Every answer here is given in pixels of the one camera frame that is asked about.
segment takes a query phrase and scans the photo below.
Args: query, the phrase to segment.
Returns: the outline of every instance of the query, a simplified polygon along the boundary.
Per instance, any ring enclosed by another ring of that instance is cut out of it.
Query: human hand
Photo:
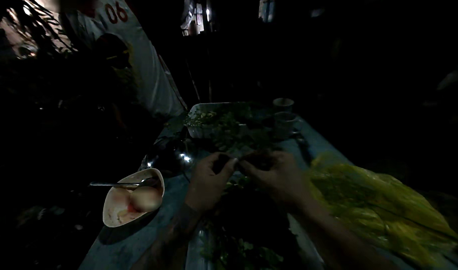
[[[214,207],[221,198],[227,180],[234,173],[237,159],[233,158],[224,165],[219,174],[214,173],[214,162],[220,155],[224,153],[216,152],[203,158],[194,169],[185,203],[197,212],[203,213]]]
[[[268,171],[258,169],[248,161],[240,161],[239,165],[243,168],[243,173],[258,182],[273,199],[290,207],[299,205],[310,195],[302,183],[294,156],[274,151],[269,157],[272,159],[272,166]]]

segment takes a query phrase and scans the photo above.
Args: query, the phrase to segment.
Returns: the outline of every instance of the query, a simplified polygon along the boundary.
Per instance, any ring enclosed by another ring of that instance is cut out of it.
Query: red number
[[[116,15],[116,12],[114,11],[114,9],[112,8],[111,5],[109,4],[106,4],[106,13],[107,13],[107,17],[109,17],[109,21],[112,22],[113,24],[117,23],[117,15]]]
[[[116,9],[117,9],[117,15],[119,16],[119,19],[123,22],[127,21],[127,13],[126,11],[119,6],[119,2],[116,1]]]
[[[123,22],[126,22],[128,19],[127,12],[119,6],[119,2],[116,1],[116,9],[117,9],[117,15],[116,12],[114,11],[113,7],[110,4],[106,4],[106,13],[107,17],[109,17],[109,21],[112,22],[113,24],[117,23],[117,17]]]

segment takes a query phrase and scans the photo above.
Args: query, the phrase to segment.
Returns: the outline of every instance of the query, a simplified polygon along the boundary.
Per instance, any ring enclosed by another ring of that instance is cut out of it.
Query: cup
[[[292,111],[292,105],[294,105],[294,101],[291,99],[286,99],[286,98],[276,98],[272,101],[272,104],[274,105],[274,109],[276,111]]]
[[[274,114],[274,129],[272,134],[275,139],[286,140],[294,134],[296,123],[301,123],[302,120],[297,119],[297,114],[288,112],[278,112]]]

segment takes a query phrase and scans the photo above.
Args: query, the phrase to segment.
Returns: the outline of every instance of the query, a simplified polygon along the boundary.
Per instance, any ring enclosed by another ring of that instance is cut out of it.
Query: white shirt
[[[173,117],[186,107],[170,71],[124,0],[100,0],[95,18],[80,11],[66,14],[75,34],[93,49],[103,34],[114,34],[127,46],[137,100],[153,116]]]

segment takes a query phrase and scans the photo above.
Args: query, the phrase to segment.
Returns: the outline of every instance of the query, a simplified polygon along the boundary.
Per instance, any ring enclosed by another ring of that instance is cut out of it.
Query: metal spoon
[[[155,183],[157,183],[157,181],[159,180],[159,178],[154,178],[154,177],[150,177],[150,178],[146,178],[146,179],[143,179],[141,182],[136,182],[136,183],[109,183],[109,182],[91,182],[89,185],[91,186],[125,186],[125,185],[136,185],[136,186],[153,186]]]

